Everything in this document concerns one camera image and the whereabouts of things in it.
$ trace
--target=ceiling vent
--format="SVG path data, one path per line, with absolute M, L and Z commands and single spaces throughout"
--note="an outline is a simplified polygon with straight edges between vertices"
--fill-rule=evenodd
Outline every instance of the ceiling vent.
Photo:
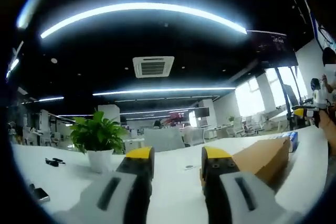
M 137 78 L 167 77 L 170 74 L 174 56 L 150 56 L 133 58 L 135 76 Z

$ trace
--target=smartphone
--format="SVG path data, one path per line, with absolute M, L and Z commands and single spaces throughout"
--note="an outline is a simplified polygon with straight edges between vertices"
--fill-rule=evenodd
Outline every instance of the smartphone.
M 37 198 L 38 202 L 44 203 L 50 201 L 49 195 L 42 188 L 35 188 L 33 194 Z

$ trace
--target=brown box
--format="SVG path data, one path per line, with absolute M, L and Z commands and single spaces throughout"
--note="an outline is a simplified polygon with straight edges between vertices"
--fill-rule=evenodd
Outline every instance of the brown box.
M 288 163 L 289 137 L 259 140 L 233 155 L 241 172 L 251 172 L 267 185 Z

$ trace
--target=green plant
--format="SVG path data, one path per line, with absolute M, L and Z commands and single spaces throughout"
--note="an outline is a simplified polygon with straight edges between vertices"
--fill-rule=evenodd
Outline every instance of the green plant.
M 113 120 L 103 119 L 104 112 L 96 111 L 92 119 L 75 118 L 76 124 L 70 128 L 73 130 L 70 137 L 75 147 L 81 152 L 122 150 L 122 135 L 127 130 Z

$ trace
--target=black ceiling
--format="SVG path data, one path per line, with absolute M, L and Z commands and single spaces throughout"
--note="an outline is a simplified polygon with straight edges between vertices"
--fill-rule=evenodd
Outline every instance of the black ceiling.
M 106 13 L 70 24 L 45 39 L 39 36 L 72 15 L 127 2 L 178 4 L 205 10 L 239 23 L 246 29 L 287 34 L 296 50 L 313 36 L 303 0 L 296 0 L 296 3 L 293 0 L 42 0 L 28 28 L 18 33 L 18 38 L 25 43 L 11 81 L 24 88 L 28 92 L 27 97 L 64 96 L 63 101 L 38 105 L 52 106 L 49 109 L 55 114 L 85 114 L 98 104 L 146 98 L 141 95 L 94 98 L 92 93 L 95 92 L 235 87 L 248 77 L 246 73 L 235 82 L 227 82 L 256 58 L 248 36 L 187 14 L 160 10 Z M 170 76 L 137 79 L 132 59 L 139 56 L 174 56 Z M 56 58 L 57 64 L 52 63 L 51 58 Z M 252 74 L 257 72 L 260 72 L 259 68 L 250 71 Z M 200 95 L 218 94 L 194 92 L 187 96 Z M 122 111 L 141 111 L 170 106 L 181 108 L 192 105 L 200 98 L 172 100 L 117 104 Z

